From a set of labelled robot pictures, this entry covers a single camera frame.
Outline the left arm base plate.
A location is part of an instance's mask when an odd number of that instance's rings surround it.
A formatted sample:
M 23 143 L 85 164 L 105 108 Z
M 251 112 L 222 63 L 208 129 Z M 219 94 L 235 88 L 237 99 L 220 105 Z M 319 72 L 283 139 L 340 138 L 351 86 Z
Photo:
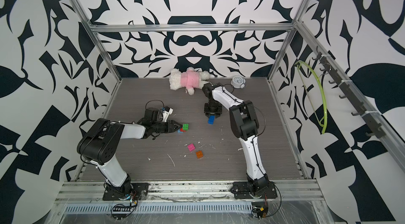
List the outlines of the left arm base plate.
M 149 191 L 149 183 L 124 183 L 121 187 L 114 187 L 109 183 L 104 185 L 103 201 L 138 200 L 146 196 Z

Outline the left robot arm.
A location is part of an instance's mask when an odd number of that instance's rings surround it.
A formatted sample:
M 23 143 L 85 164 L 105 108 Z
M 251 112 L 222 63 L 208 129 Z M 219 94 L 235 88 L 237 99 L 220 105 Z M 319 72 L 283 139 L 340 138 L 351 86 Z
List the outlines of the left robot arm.
M 130 180 L 119 164 L 116 151 L 121 140 L 155 139 L 161 134 L 174 133 L 183 125 L 168 118 L 172 110 L 147 108 L 137 122 L 121 123 L 98 119 L 83 136 L 77 152 L 83 162 L 98 167 L 108 185 L 123 187 Z

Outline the dark blue lego brick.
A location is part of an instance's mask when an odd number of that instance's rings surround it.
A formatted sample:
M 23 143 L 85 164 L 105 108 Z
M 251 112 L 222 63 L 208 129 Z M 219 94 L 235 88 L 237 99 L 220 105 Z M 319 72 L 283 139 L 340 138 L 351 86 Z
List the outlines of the dark blue lego brick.
M 214 124 L 214 121 L 215 121 L 215 116 L 210 116 L 210 117 L 208 118 L 208 124 L 213 125 L 213 124 Z

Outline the green lego brick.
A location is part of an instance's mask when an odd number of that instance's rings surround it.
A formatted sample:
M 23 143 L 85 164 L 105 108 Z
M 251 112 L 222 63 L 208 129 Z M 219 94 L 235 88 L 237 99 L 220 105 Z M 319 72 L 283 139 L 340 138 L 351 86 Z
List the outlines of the green lego brick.
M 182 130 L 183 131 L 188 131 L 189 130 L 189 125 L 188 124 L 183 124 L 182 125 Z

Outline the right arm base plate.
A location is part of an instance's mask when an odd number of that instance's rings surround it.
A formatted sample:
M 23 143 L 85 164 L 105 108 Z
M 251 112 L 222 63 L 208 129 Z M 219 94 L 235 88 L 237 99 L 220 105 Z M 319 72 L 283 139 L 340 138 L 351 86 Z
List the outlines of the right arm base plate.
M 266 179 L 234 182 L 230 192 L 235 199 L 276 199 L 278 197 L 274 182 Z

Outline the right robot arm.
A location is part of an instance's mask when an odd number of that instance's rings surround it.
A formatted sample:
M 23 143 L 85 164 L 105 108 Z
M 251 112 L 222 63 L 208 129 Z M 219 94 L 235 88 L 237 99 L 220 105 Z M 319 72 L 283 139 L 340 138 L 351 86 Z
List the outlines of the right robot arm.
M 206 83 L 202 91 L 208 98 L 205 105 L 207 116 L 218 116 L 217 110 L 226 108 L 232 132 L 239 139 L 244 152 L 247 167 L 247 184 L 251 193 L 257 193 L 269 185 L 269 178 L 262 164 L 258 147 L 259 120 L 256 109 L 249 100 L 242 100 L 230 93 L 220 83 Z

